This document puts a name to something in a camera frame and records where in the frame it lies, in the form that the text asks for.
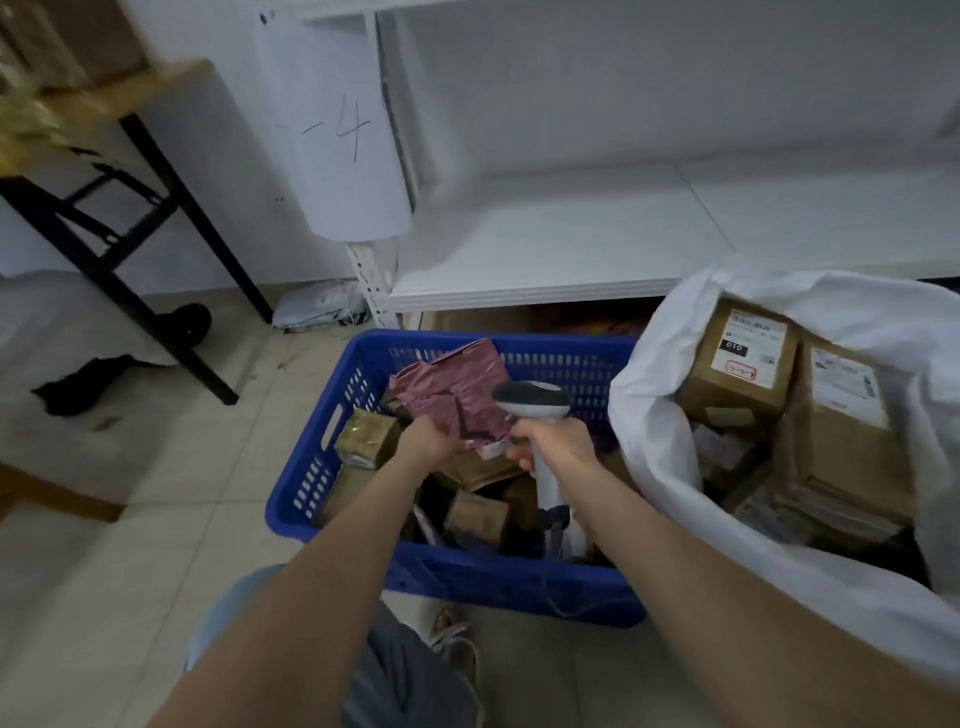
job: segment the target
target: white metal shelf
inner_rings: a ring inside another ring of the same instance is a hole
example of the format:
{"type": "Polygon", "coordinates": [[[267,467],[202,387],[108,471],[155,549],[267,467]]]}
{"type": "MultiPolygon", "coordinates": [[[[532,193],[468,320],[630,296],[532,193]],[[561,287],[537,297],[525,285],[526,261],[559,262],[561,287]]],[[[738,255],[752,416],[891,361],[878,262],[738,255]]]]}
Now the white metal shelf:
{"type": "Polygon", "coordinates": [[[377,12],[413,8],[417,5],[437,5],[456,0],[289,0],[290,7],[300,20],[309,22],[361,12],[377,12]]]}
{"type": "Polygon", "coordinates": [[[662,295],[734,253],[960,276],[960,165],[854,150],[449,182],[399,246],[401,312],[662,295]]]}
{"type": "Polygon", "coordinates": [[[394,310],[653,296],[728,255],[673,165],[452,182],[399,244],[394,310]]]}

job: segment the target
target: sandal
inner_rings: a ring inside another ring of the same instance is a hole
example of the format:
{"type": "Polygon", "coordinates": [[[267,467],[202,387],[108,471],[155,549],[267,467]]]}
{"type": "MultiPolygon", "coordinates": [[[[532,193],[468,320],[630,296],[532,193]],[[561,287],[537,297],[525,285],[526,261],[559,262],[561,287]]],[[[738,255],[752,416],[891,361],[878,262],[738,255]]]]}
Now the sandal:
{"type": "Polygon", "coordinates": [[[483,728],[486,714],[480,700],[480,652],[477,650],[477,645],[473,639],[466,634],[472,629],[472,624],[457,617],[449,607],[441,607],[440,612],[437,613],[437,618],[434,620],[434,631],[429,642],[427,642],[427,646],[443,658],[464,681],[464,685],[467,686],[477,709],[474,726],[483,728]],[[461,668],[452,664],[453,647],[457,644],[468,647],[470,652],[473,653],[472,680],[461,668]]]}

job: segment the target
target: left hand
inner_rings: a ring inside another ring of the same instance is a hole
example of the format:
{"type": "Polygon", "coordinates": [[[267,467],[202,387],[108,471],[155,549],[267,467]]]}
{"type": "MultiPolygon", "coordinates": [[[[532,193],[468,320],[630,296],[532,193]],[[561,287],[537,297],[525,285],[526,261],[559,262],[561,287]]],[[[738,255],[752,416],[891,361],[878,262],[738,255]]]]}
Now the left hand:
{"type": "Polygon", "coordinates": [[[396,454],[432,472],[465,449],[467,446],[463,440],[444,435],[429,416],[424,416],[417,417],[413,424],[400,434],[396,454]]]}

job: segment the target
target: white wall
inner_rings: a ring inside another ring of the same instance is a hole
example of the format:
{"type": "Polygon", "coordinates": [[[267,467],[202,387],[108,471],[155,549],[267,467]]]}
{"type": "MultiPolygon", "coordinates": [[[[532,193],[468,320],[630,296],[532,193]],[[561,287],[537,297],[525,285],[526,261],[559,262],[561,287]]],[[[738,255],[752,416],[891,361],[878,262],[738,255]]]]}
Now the white wall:
{"type": "Polygon", "coordinates": [[[960,101],[955,0],[483,0],[396,20],[392,96],[428,182],[912,140],[960,101]]]}
{"type": "MultiPolygon", "coordinates": [[[[157,58],[206,57],[217,67],[215,75],[174,89],[151,104],[143,116],[253,279],[266,283],[352,275],[343,245],[310,232],[266,152],[270,137],[250,33],[251,4],[245,0],[128,0],[127,6],[157,58]]],[[[108,145],[138,159],[118,129],[104,129],[104,135],[108,145]]],[[[59,193],[92,176],[88,167],[69,159],[45,165],[32,175],[59,193]]],[[[139,198],[115,183],[95,193],[81,208],[119,230],[146,209],[139,198]]],[[[70,268],[6,203],[0,204],[0,240],[0,275],[70,268]]],[[[140,293],[232,285],[180,212],[119,273],[140,293]]]]}

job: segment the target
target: forearm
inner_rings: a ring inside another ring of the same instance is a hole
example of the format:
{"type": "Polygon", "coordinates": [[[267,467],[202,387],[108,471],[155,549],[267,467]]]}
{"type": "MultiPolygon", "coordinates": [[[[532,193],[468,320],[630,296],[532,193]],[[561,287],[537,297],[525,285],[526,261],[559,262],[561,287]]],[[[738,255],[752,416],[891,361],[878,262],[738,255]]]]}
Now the forearm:
{"type": "Polygon", "coordinates": [[[151,728],[334,726],[396,539],[427,473],[395,457],[256,596],[151,728]]]}
{"type": "Polygon", "coordinates": [[[956,724],[956,704],[655,511],[599,465],[574,503],[736,726],[956,724]]]}

